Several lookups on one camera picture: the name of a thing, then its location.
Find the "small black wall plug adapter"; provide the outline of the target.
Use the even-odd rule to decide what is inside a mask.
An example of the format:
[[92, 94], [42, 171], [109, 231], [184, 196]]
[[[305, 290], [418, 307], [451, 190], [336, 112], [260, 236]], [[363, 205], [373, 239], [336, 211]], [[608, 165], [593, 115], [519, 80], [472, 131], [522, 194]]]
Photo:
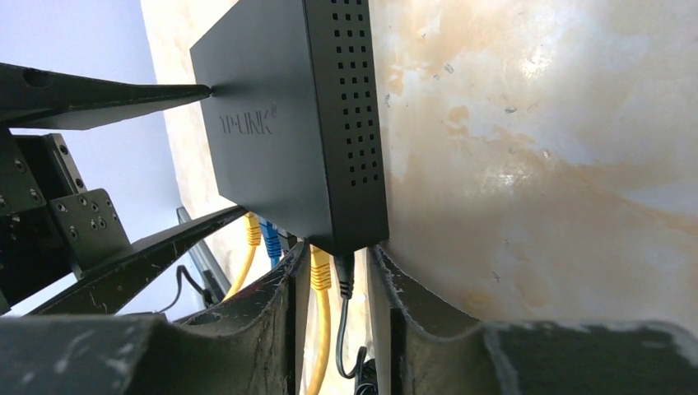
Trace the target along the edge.
[[375, 377], [375, 361], [367, 360], [368, 348], [360, 346], [356, 353], [356, 361], [350, 370], [344, 366], [344, 340], [347, 332], [347, 321], [350, 300], [355, 285], [355, 254], [347, 253], [333, 257], [333, 264], [340, 288], [341, 310], [335, 344], [335, 364], [337, 371], [344, 379], [354, 380], [354, 394], [378, 394], [378, 384]]

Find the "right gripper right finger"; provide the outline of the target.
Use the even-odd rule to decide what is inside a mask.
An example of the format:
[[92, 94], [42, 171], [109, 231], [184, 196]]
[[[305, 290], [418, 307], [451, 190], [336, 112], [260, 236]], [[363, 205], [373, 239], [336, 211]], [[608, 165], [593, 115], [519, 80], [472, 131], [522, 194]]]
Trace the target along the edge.
[[481, 321], [367, 252], [381, 394], [694, 394], [697, 340], [659, 321]]

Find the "large black network switch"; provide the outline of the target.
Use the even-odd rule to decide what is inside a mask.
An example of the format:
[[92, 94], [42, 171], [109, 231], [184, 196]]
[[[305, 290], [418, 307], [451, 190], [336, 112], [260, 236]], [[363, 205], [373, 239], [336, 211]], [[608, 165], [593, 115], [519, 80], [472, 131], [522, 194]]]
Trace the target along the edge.
[[190, 53], [222, 197], [332, 255], [389, 237], [367, 1], [239, 1]]

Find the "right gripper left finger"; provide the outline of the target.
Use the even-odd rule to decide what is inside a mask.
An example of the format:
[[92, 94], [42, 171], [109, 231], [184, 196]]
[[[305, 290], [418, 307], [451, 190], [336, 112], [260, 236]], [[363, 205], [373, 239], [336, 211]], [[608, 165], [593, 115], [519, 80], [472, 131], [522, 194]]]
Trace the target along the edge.
[[227, 301], [156, 314], [1, 321], [4, 394], [296, 394], [309, 301], [307, 242]]

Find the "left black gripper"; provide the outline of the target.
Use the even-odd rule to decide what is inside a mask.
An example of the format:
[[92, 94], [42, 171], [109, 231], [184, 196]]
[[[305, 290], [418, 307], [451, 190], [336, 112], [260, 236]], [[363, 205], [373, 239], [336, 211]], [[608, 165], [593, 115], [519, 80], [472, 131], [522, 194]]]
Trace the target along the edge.
[[88, 130], [211, 93], [205, 85], [128, 84], [1, 65], [3, 314], [70, 273], [81, 280], [31, 315], [114, 314], [195, 244], [248, 212], [227, 207], [130, 245], [109, 194], [86, 187], [60, 134], [8, 128]]

